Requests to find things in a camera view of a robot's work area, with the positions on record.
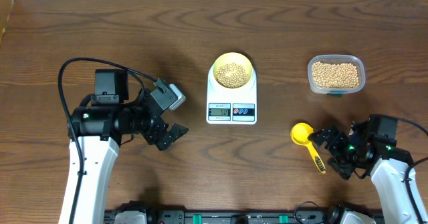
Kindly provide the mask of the yellow plastic measuring scoop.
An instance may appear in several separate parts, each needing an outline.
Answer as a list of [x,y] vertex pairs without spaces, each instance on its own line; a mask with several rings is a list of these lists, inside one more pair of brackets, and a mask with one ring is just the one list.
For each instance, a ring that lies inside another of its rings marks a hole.
[[322,173],[326,173],[326,167],[318,154],[318,151],[315,149],[314,145],[312,144],[312,141],[309,140],[309,135],[313,134],[314,130],[313,128],[304,122],[295,124],[291,131],[290,131],[290,138],[294,144],[305,146],[308,149],[308,152],[310,153],[310,156],[312,160],[314,161],[314,164],[316,165],[317,169]]

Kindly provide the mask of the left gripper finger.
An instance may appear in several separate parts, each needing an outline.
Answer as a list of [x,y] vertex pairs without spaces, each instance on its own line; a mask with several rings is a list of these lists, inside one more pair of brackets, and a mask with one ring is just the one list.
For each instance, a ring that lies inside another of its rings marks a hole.
[[173,126],[169,130],[170,138],[172,140],[176,140],[188,133],[188,131],[189,129],[185,126],[182,126],[180,124],[173,124]]
[[154,142],[154,145],[160,150],[168,149],[175,141],[175,137],[170,132],[162,133]]

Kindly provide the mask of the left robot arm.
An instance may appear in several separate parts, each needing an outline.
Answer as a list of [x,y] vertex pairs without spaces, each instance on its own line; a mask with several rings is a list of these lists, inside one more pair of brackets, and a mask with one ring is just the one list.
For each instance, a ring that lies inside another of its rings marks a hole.
[[102,223],[122,137],[140,134],[149,145],[167,150],[189,129],[169,126],[161,116],[184,101],[178,90],[141,94],[126,104],[118,95],[86,96],[68,119],[70,169],[60,223]]

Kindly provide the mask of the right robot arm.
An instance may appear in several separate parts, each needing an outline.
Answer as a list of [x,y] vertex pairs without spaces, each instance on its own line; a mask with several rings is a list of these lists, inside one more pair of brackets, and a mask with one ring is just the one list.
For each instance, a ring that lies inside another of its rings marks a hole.
[[411,153],[397,147],[398,122],[411,124],[424,133],[421,125],[384,114],[371,114],[367,120],[352,123],[345,134],[335,126],[308,135],[316,146],[324,146],[331,154],[330,165],[348,180],[356,169],[369,177],[375,186],[385,223],[426,223],[427,211],[417,189],[415,167],[427,160],[413,160]]

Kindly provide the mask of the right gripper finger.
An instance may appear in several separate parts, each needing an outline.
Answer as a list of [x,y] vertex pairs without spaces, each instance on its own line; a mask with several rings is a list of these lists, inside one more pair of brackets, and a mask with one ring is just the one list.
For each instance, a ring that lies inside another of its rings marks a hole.
[[348,180],[355,170],[354,165],[346,162],[338,162],[333,157],[328,159],[328,165],[330,165],[344,180]]
[[317,147],[321,147],[324,144],[325,148],[336,148],[340,144],[340,133],[337,127],[331,126],[311,133],[308,136],[308,140]]

